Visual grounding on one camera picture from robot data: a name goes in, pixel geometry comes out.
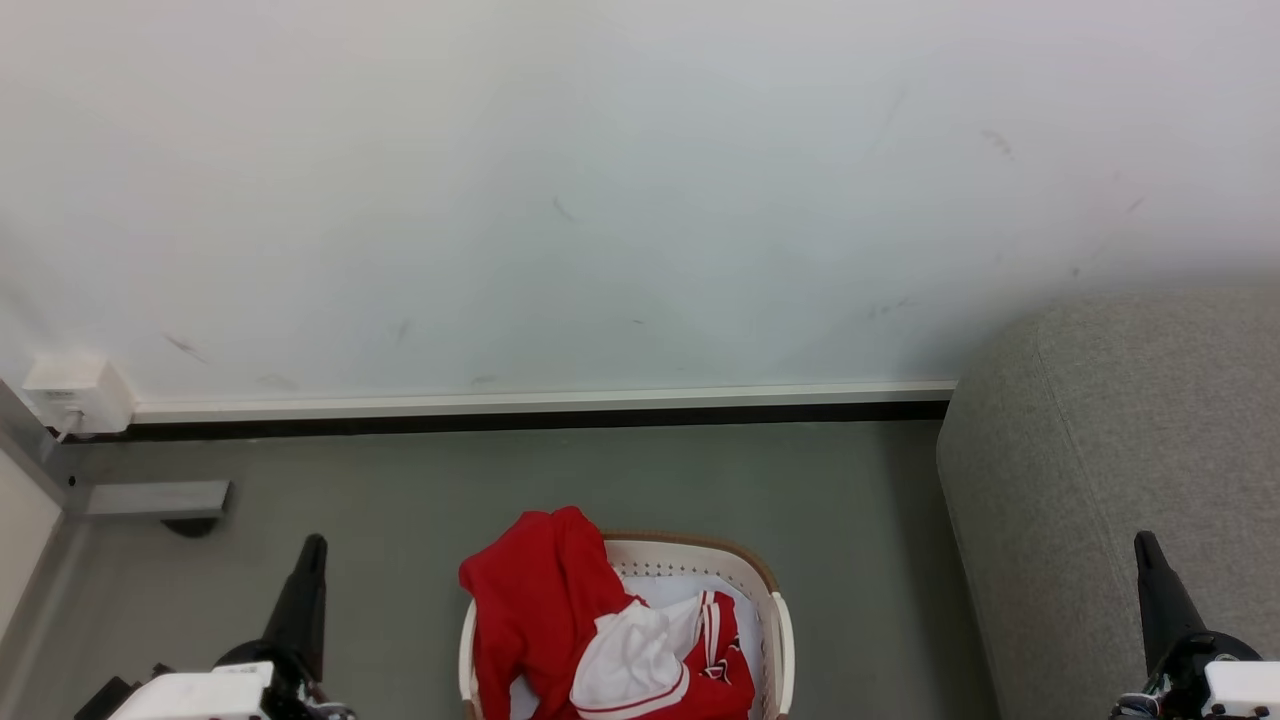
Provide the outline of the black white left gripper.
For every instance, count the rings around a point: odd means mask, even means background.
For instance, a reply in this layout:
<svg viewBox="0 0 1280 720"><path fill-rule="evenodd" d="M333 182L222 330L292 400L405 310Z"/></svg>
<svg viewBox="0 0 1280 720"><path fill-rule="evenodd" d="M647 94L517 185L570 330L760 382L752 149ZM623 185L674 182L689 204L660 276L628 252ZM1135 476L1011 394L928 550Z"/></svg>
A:
<svg viewBox="0 0 1280 720"><path fill-rule="evenodd" d="M129 691L111 719L349 719L320 685L326 626L328 542L303 542L265 629L204 673L159 673Z"/></svg>

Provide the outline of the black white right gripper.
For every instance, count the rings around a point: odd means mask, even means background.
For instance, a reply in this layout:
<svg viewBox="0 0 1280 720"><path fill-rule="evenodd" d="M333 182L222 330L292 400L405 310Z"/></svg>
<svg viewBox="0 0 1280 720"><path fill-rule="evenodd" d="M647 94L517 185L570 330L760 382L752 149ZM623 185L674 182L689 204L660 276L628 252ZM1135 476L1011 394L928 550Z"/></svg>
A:
<svg viewBox="0 0 1280 720"><path fill-rule="evenodd" d="M1135 534L1135 565L1146 671L1157 669L1156 717L1277 719L1279 662L1238 638L1206 632L1151 530Z"/></svg>

